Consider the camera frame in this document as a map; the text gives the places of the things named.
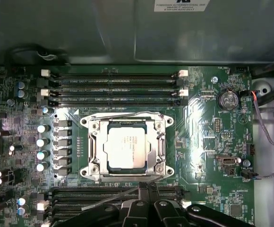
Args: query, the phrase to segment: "black cable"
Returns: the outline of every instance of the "black cable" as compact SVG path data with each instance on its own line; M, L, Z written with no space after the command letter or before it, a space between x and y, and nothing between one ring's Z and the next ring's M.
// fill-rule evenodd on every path
M47 55L47 50L38 45L38 44L21 44L17 46L13 46L6 50L5 56L4 56L4 64L7 69L10 69L11 66L14 64L14 55L20 52L27 52L27 51L36 51L39 54L45 56Z
M252 73L251 79L262 79L262 78L274 78L274 71L273 72L266 72L260 75L255 75Z
M271 101L274 101L274 90L264 96L258 97L257 101L258 101L258 106L262 106L267 103L270 103Z
M254 69L252 71L252 75L259 76L261 74L272 72L272 71L274 71L274 63L271 63L271 64L261 67L261 68Z

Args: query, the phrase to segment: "connector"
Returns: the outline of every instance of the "connector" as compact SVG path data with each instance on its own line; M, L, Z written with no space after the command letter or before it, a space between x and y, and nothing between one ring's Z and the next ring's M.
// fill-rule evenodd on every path
M47 208L49 207L49 201L39 201L37 203L37 210L40 210L40 211L45 211Z
M41 96L50 96L49 89L41 89Z
M251 172L249 170L242 170L241 176L244 177L245 179L255 180L256 177L259 176L259 174Z
M178 77L188 77L188 70L180 70L178 72Z
M42 77L50 77L51 71L50 70L41 70Z
M178 95L179 96L188 96L188 90L187 89L181 89L181 90L179 90L179 92L178 92Z

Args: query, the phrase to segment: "silver capacitor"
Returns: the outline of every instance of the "silver capacitor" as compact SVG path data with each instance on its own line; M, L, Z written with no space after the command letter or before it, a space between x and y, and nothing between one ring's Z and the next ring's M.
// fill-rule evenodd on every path
M17 92L17 96L18 96L19 98L23 98L23 99L28 98L28 92L23 91L23 90L19 90L19 91Z

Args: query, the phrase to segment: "chip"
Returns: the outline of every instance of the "chip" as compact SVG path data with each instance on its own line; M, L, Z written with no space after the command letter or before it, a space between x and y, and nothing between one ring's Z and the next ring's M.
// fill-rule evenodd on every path
M22 164L22 160L21 159L16 159L15 160L15 165L21 165Z
M214 193L214 188L213 187L207 187L206 188L206 193L207 194L213 194Z
M242 216L242 207L241 205L231 205L231 216Z
M104 151L110 154L108 161L111 168L143 168L149 149L143 128L111 128L104 145Z
M34 136L29 136L28 137L28 143L29 144L34 144L35 143L35 137Z
M19 123L20 123L20 118L19 118L19 117L15 117L15 118L13 119L13 123L14 123L14 124L19 124Z
M34 185L34 186L38 186L39 185L39 179L38 178L32 179L31 184Z

